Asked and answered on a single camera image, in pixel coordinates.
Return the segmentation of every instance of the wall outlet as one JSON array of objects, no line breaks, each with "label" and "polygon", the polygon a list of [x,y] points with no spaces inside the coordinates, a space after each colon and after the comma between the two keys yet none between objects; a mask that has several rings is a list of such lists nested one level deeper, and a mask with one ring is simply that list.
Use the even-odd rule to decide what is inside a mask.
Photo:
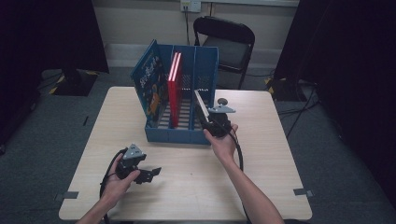
[{"label": "wall outlet", "polygon": [[201,12],[201,1],[180,0],[180,11]]}]

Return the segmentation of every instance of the blue plastic crate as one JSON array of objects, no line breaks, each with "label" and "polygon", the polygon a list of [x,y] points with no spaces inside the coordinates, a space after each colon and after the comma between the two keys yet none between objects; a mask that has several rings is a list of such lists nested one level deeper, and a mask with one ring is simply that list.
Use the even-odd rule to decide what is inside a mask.
[{"label": "blue plastic crate", "polygon": [[194,91],[200,92],[207,106],[213,106],[218,78],[218,48],[176,45],[159,45],[159,47],[166,74],[169,73],[174,52],[182,53],[183,99],[177,128],[171,128],[170,109],[167,104],[160,116],[159,126],[150,128],[146,125],[148,141],[209,145],[201,124],[195,117]]}]

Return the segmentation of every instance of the chair backrest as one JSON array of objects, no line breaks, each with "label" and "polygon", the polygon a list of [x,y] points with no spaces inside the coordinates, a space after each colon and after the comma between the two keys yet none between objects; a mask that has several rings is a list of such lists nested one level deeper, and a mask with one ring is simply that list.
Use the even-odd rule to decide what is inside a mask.
[{"label": "chair backrest", "polygon": [[228,39],[234,42],[249,44],[253,48],[254,33],[245,24],[205,16],[197,18],[193,24],[195,46],[200,46],[198,34]]}]

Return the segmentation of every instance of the finger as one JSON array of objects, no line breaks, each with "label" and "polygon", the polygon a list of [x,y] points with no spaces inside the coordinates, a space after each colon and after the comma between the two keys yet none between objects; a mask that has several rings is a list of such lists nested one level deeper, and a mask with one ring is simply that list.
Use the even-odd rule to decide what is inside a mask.
[{"label": "finger", "polygon": [[123,181],[128,182],[128,183],[131,184],[132,181],[134,181],[139,175],[140,175],[140,171],[139,170],[132,171],[131,173],[128,174],[127,177],[125,177],[123,179]]},{"label": "finger", "polygon": [[233,128],[233,131],[236,133],[236,130],[238,130],[238,125],[237,124],[231,124],[231,127]]},{"label": "finger", "polygon": [[212,143],[214,137],[207,129],[204,129],[204,135],[205,135],[205,138],[207,139],[207,141]]},{"label": "finger", "polygon": [[108,171],[108,175],[114,174],[116,173],[116,168],[117,165],[119,164],[121,158],[122,158],[123,154],[121,153],[113,162],[113,164],[111,165],[110,170]]}]

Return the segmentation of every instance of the chair leg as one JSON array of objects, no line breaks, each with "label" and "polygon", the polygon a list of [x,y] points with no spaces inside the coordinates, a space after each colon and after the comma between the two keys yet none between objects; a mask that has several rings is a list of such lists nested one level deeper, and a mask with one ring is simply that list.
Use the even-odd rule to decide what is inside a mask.
[{"label": "chair leg", "polygon": [[247,69],[245,69],[244,72],[241,74],[241,79],[239,79],[239,84],[238,84],[238,90],[241,90],[242,83],[244,83],[246,74],[247,74]]}]

